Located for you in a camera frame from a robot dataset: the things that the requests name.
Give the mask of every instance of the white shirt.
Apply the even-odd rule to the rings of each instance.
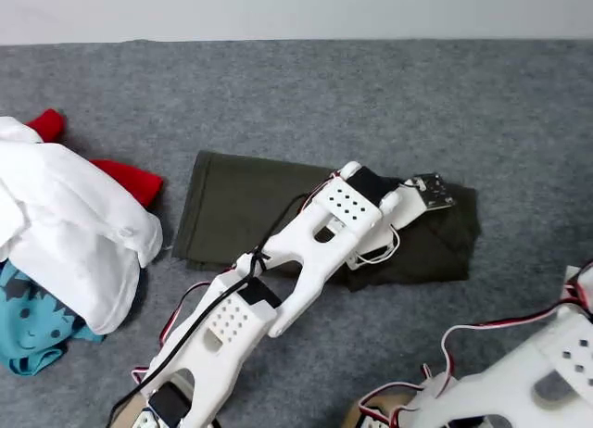
[[[0,118],[0,260],[108,334],[130,310],[140,267],[160,250],[160,221],[86,159],[41,142]]]

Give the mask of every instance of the dark green cloth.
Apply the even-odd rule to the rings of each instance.
[[[196,158],[173,256],[195,268],[231,265],[253,248],[296,195],[310,191],[332,170],[255,157],[202,151]],[[394,188],[399,179],[388,179]],[[401,246],[388,261],[332,278],[351,290],[367,284],[466,280],[480,233],[474,189],[448,185],[457,205],[427,212],[399,231]],[[294,217],[289,214],[286,224]]]

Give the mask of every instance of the white wall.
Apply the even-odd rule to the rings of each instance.
[[[0,44],[593,37],[593,0],[2,0]]]

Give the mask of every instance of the teal fabric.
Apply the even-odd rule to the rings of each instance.
[[[66,352],[65,341],[103,340],[10,261],[0,263],[0,362],[34,375]]]

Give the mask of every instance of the gray carpet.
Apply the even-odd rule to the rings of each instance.
[[[593,44],[258,42],[0,48],[0,114],[69,116],[65,144],[167,179],[155,208],[170,244],[199,149],[385,175],[440,171],[479,191],[483,225],[466,283],[335,286],[239,377],[224,428],[334,427],[383,382],[441,369],[458,322],[533,311],[564,265],[593,254]],[[4,427],[98,427],[132,387],[195,272],[164,255],[137,306],[100,346],[73,342],[32,378],[0,371]],[[289,283],[270,279],[285,294]],[[479,371],[535,328],[457,334],[459,373]]]

